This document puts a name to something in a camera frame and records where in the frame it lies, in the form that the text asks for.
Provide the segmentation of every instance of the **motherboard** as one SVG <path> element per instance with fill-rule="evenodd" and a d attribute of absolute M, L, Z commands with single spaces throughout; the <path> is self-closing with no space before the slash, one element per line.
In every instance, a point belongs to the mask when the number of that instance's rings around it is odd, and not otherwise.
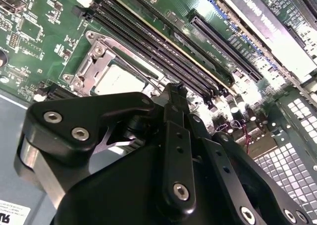
<path fill-rule="evenodd" d="M 305 88 L 317 67 L 316 4 L 0 0 L 0 88 L 31 104 L 132 91 L 155 99 L 182 82 L 210 131 L 245 135 L 240 119 L 265 125 L 290 88 L 317 106 Z"/>

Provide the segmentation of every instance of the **red wire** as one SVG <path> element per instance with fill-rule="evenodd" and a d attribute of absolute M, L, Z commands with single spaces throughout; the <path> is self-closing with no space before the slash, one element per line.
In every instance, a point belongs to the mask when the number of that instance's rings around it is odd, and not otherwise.
<path fill-rule="evenodd" d="M 247 146 L 246 152 L 247 152 L 247 154 L 249 154 L 250 135 L 248 134 L 247 126 L 245 124 L 243 125 L 242 129 L 243 129 L 243 132 L 245 133 L 245 137 L 246 137 L 246 146 Z"/>

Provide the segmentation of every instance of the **black mechanical arm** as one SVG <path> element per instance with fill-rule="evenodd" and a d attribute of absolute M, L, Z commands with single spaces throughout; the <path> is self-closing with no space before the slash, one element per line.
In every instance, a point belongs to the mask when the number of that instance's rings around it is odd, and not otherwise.
<path fill-rule="evenodd" d="M 52 225 L 313 224 L 227 134 L 210 136 L 182 84 L 164 106 L 141 93 L 49 101 L 27 111 L 17 173 L 47 192 Z M 95 174 L 95 152 L 141 147 Z"/>

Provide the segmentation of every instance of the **white label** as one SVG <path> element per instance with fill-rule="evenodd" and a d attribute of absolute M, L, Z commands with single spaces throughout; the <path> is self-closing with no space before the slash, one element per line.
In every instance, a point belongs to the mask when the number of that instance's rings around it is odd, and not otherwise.
<path fill-rule="evenodd" d="M 30 208 L 0 200 L 0 225 L 23 225 Z"/>

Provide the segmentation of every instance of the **screw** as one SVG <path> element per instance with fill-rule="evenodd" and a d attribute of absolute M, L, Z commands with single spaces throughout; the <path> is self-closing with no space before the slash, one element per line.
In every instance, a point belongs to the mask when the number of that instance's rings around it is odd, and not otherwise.
<path fill-rule="evenodd" d="M 102 55 L 104 53 L 104 50 L 101 47 L 96 47 L 95 53 L 97 53 L 98 55 Z"/>
<path fill-rule="evenodd" d="M 75 87 L 79 88 L 82 85 L 82 81 L 75 81 L 74 85 Z"/>
<path fill-rule="evenodd" d="M 174 110 L 175 112 L 178 112 L 177 107 L 175 107 L 174 105 L 172 106 L 172 110 Z"/>
<path fill-rule="evenodd" d="M 86 141 L 89 138 L 89 132 L 82 127 L 74 128 L 71 131 L 71 135 L 73 136 L 73 138 L 79 141 Z"/>
<path fill-rule="evenodd" d="M 250 209 L 246 207 L 240 208 L 241 215 L 243 218 L 250 224 L 254 225 L 256 224 L 256 218 L 254 217 L 253 213 L 250 211 Z"/>
<path fill-rule="evenodd" d="M 94 39 L 95 38 L 95 35 L 93 33 L 88 33 L 87 36 L 88 36 L 89 39 Z"/>
<path fill-rule="evenodd" d="M 194 120 L 195 120 L 196 122 L 200 122 L 200 118 L 197 117 L 196 115 L 194 115 L 193 118 L 194 118 Z"/>
<path fill-rule="evenodd" d="M 300 211 L 297 210 L 296 213 L 297 213 L 298 217 L 299 217 L 304 223 L 308 224 L 308 220 L 307 220 L 307 218 L 304 216 L 304 214 L 302 214 L 302 212 L 300 212 Z"/>
<path fill-rule="evenodd" d="M 180 183 L 174 184 L 173 190 L 174 190 L 174 194 L 180 200 L 186 201 L 189 199 L 189 192 L 184 185 Z"/>
<path fill-rule="evenodd" d="M 228 142 L 228 141 L 229 141 L 229 139 L 227 138 L 227 136 L 226 136 L 226 135 L 221 135 L 221 138 L 222 138 L 224 141 L 226 141 L 226 142 Z"/>
<path fill-rule="evenodd" d="M 59 113 L 53 112 L 53 111 L 46 112 L 43 115 L 43 118 L 46 122 L 49 122 L 49 123 L 59 123 L 63 119 Z"/>
<path fill-rule="evenodd" d="M 294 215 L 288 211 L 287 209 L 284 209 L 284 213 L 286 214 L 287 218 L 292 222 L 292 223 L 296 223 L 296 218 L 294 217 Z"/>
<path fill-rule="evenodd" d="M 144 104 L 147 104 L 147 105 L 150 104 L 150 101 L 148 101 L 147 99 L 142 99 L 142 102 L 143 102 Z"/>

